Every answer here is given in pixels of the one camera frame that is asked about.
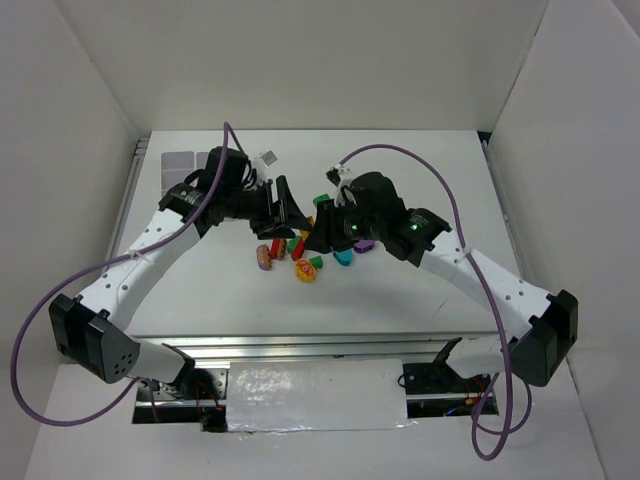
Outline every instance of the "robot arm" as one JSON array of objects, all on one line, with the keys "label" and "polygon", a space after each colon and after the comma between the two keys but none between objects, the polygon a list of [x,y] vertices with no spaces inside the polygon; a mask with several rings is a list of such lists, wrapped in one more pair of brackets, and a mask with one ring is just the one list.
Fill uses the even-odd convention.
[{"label": "robot arm", "polygon": [[[570,293],[557,296],[516,277],[475,249],[464,249],[458,234],[424,208],[407,209],[393,183],[379,172],[354,177],[344,167],[327,173],[338,188],[336,200],[319,203],[314,230],[305,241],[321,253],[346,250],[358,240],[378,240],[399,260],[427,270],[488,308],[484,289],[467,255],[484,273],[512,335],[514,373],[526,383],[545,386],[576,341],[578,302]],[[470,378],[503,370],[498,337],[456,339],[436,361],[442,376]]]},{"label": "robot arm", "polygon": [[211,188],[220,154],[220,148],[213,149],[203,171],[194,172],[167,192],[160,209],[129,248],[131,260],[104,272],[73,299],[59,295],[49,307],[58,350],[107,383],[126,376],[143,377],[185,391],[196,379],[206,380],[194,360],[182,352],[133,339],[124,331],[158,280],[212,226],[225,218],[246,219],[258,238],[293,238],[292,228],[311,229],[284,176],[276,179],[274,200],[273,184],[263,178],[259,165],[229,150],[218,187],[196,222],[166,245],[138,254],[173,235],[200,206]]}]

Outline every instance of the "black joint module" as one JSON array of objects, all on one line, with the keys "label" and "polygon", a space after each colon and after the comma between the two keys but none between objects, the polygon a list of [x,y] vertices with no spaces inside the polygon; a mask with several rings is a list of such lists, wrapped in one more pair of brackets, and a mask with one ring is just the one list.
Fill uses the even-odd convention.
[{"label": "black joint module", "polygon": [[562,290],[533,327],[510,345],[513,372],[535,387],[546,386],[578,337],[578,300]]},{"label": "black joint module", "polygon": [[122,379],[138,360],[140,344],[107,320],[109,312],[96,313],[60,294],[49,315],[58,351],[106,383]]},{"label": "black joint module", "polygon": [[446,363],[451,351],[462,338],[449,340],[432,363],[405,363],[404,385],[407,395],[464,391],[466,380]]}]

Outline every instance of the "green toy piece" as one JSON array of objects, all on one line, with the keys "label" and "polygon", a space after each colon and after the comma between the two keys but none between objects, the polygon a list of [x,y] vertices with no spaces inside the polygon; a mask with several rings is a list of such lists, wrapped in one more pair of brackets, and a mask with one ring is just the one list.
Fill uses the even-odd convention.
[{"label": "green toy piece", "polygon": [[317,207],[318,203],[320,202],[324,202],[325,200],[331,200],[331,197],[329,196],[329,194],[324,193],[316,198],[313,199],[313,206]]},{"label": "green toy piece", "polygon": [[315,268],[322,268],[322,257],[318,255],[317,257],[313,257],[309,259],[309,263],[313,265]]},{"label": "green toy piece", "polygon": [[300,241],[300,238],[300,235],[298,235],[293,240],[289,240],[289,242],[287,242],[287,252],[293,253],[293,251],[296,249],[296,245],[298,245],[298,242]]}]

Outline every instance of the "yellow toy piece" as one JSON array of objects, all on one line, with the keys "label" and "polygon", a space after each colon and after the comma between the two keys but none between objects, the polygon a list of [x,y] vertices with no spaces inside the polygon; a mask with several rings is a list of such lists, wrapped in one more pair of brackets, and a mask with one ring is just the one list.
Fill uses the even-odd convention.
[{"label": "yellow toy piece", "polygon": [[[307,220],[309,220],[309,223],[311,224],[311,226],[314,226],[316,224],[316,221],[313,219],[313,217],[307,217]],[[300,236],[302,237],[303,242],[307,239],[309,235],[311,235],[311,232],[307,232],[306,230],[300,230]]]},{"label": "yellow toy piece", "polygon": [[308,260],[301,258],[296,260],[296,277],[305,283],[311,283],[316,279],[316,269]]}]

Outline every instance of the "white cable connector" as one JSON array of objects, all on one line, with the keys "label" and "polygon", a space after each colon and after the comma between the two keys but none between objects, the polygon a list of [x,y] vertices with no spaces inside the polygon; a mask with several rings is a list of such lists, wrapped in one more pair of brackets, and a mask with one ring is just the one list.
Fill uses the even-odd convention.
[{"label": "white cable connector", "polygon": [[256,156],[251,162],[251,168],[256,171],[256,185],[262,185],[268,180],[267,168],[278,160],[276,154],[271,150]]}]

